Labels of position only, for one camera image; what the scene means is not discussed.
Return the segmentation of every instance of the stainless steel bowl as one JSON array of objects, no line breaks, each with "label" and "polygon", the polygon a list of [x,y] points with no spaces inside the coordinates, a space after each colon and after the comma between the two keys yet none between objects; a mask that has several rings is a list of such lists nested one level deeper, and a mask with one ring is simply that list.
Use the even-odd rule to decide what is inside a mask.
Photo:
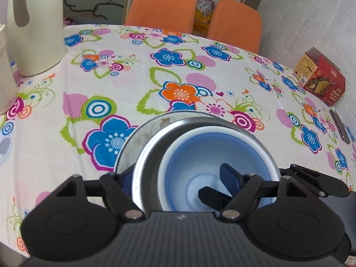
[{"label": "stainless steel bowl", "polygon": [[136,162],[132,178],[132,199],[146,214],[149,214],[151,211],[161,210],[157,195],[157,175],[162,157],[167,148],[187,131],[208,125],[234,129],[257,143],[266,152],[279,179],[279,169],[275,161],[268,150],[253,134],[221,118],[192,117],[182,119],[157,132],[143,148]]}]

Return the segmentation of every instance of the chair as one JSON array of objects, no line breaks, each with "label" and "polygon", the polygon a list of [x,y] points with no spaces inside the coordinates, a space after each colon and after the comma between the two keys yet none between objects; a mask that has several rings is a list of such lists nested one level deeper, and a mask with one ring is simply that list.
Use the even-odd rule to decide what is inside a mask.
[{"label": "chair", "polygon": [[220,0],[206,37],[259,53],[261,35],[262,19],[256,10],[235,0]]},{"label": "chair", "polygon": [[197,0],[133,0],[125,25],[191,34]]}]

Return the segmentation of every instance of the blue bowl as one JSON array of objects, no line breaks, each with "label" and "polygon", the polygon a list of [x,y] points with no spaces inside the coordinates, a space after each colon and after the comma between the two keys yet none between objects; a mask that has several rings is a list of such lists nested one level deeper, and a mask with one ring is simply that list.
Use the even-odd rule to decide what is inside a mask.
[{"label": "blue bowl", "polygon": [[[163,211],[210,211],[198,198],[209,186],[224,194],[220,166],[227,163],[241,174],[255,173],[264,180],[279,180],[275,162],[261,143],[245,130],[207,126],[180,136],[167,149],[158,171],[158,197]],[[261,200],[270,204],[272,198]]]}]

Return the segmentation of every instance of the cracker box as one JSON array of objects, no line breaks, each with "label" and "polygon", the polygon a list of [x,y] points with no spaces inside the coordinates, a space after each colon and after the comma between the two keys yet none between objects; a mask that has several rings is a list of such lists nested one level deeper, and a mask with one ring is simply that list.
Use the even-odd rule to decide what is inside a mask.
[{"label": "cracker box", "polygon": [[340,69],[316,48],[301,57],[294,74],[303,88],[328,105],[333,105],[345,92],[345,77]]}]

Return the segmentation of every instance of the plate with stained rim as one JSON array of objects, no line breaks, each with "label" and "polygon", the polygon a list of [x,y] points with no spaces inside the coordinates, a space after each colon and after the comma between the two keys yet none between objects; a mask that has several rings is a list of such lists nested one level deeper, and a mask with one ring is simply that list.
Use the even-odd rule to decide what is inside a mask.
[{"label": "plate with stained rim", "polygon": [[215,117],[214,115],[192,111],[192,110],[178,110],[167,112],[156,116],[153,119],[145,122],[133,131],[122,146],[115,162],[115,171],[119,174],[131,167],[138,159],[144,146],[147,142],[161,129],[174,123],[190,117]]}]

